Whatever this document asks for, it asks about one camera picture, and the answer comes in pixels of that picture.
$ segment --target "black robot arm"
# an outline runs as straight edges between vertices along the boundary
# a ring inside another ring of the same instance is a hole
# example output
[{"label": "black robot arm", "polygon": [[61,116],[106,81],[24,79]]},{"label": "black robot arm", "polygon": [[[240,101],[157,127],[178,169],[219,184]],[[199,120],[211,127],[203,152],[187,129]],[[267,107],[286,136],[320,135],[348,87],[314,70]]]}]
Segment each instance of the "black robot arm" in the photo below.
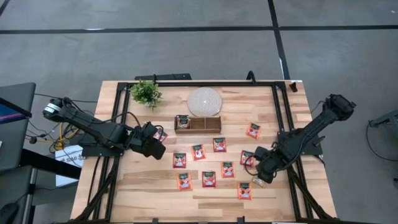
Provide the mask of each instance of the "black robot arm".
[{"label": "black robot arm", "polygon": [[343,96],[332,94],[325,100],[322,112],[306,127],[289,133],[287,138],[270,151],[257,147],[254,158],[259,161],[256,166],[258,177],[270,184],[275,172],[291,166],[299,158],[305,145],[329,124],[347,120],[353,114],[355,106]]},{"label": "black robot arm", "polygon": [[153,138],[157,128],[150,122],[143,127],[138,125],[132,128],[109,120],[102,121],[79,109],[69,98],[51,99],[43,110],[43,115],[54,122],[70,123],[93,136],[102,146],[115,151],[132,149],[146,157],[153,156],[156,159],[161,159],[165,152],[162,143]]}]

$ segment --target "red snack packet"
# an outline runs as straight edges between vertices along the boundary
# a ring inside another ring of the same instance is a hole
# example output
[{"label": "red snack packet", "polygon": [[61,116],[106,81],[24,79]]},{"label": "red snack packet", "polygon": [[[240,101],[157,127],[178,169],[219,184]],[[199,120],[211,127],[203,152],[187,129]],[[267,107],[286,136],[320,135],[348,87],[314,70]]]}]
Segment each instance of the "red snack packet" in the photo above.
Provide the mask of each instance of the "red snack packet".
[{"label": "red snack packet", "polygon": [[173,168],[186,168],[187,167],[187,154],[174,153],[173,154]]},{"label": "red snack packet", "polygon": [[250,123],[246,135],[258,139],[260,137],[260,126]]},{"label": "red snack packet", "polygon": [[216,172],[202,172],[202,187],[216,187]]},{"label": "red snack packet", "polygon": [[191,174],[177,174],[177,185],[179,190],[192,189]]},{"label": "red snack packet", "polygon": [[223,178],[235,177],[235,167],[233,162],[221,162],[221,176]]},{"label": "red snack packet", "polygon": [[167,136],[169,136],[168,134],[166,134],[166,132],[164,132],[164,130],[162,130],[161,127],[156,127],[157,128],[157,132],[154,134],[154,138],[158,139],[160,142],[164,141]]},{"label": "red snack packet", "polygon": [[225,138],[213,138],[214,152],[226,152]]},{"label": "red snack packet", "polygon": [[250,183],[238,183],[238,199],[252,200]]},{"label": "red snack packet", "polygon": [[252,167],[252,166],[253,166],[254,159],[253,159],[253,157],[250,158],[250,159],[248,159],[248,157],[253,156],[253,154],[254,154],[253,152],[249,152],[249,151],[242,150],[242,154],[241,154],[241,165]]},{"label": "red snack packet", "polygon": [[206,152],[203,145],[192,146],[193,160],[206,159]]}]

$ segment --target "green plant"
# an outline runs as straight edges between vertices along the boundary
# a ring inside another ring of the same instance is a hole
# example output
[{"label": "green plant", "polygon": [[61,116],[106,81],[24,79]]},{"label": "green plant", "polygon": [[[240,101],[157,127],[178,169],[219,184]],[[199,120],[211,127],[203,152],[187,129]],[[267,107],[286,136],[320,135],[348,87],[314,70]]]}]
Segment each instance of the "green plant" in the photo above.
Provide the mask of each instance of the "green plant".
[{"label": "green plant", "polygon": [[132,86],[129,91],[135,101],[140,104],[147,105],[152,110],[157,106],[159,99],[162,98],[162,93],[157,91],[158,84],[152,81],[139,80],[139,83]]}]

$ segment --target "white paper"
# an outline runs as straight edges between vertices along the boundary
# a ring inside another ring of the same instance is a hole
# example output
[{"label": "white paper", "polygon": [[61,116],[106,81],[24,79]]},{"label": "white paper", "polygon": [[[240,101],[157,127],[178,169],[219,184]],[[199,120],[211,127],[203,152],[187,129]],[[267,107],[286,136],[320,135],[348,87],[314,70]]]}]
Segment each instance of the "white paper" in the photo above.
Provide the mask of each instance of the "white paper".
[{"label": "white paper", "polygon": [[[76,146],[68,146],[64,150],[55,151],[55,159],[58,161],[66,162],[67,164],[83,167],[84,158],[81,156],[82,147]],[[70,183],[74,183],[78,180],[64,177],[61,175],[55,176],[55,185],[57,187],[61,187]]]}]

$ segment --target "white round plate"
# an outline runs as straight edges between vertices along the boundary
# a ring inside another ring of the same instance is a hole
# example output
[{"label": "white round plate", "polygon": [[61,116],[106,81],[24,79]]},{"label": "white round plate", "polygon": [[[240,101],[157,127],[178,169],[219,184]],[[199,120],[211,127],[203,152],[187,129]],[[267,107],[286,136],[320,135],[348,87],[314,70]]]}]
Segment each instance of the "white round plate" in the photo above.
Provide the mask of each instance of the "white round plate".
[{"label": "white round plate", "polygon": [[220,112],[222,104],[221,95],[208,87],[197,88],[188,97],[188,109],[195,116],[214,116]]}]

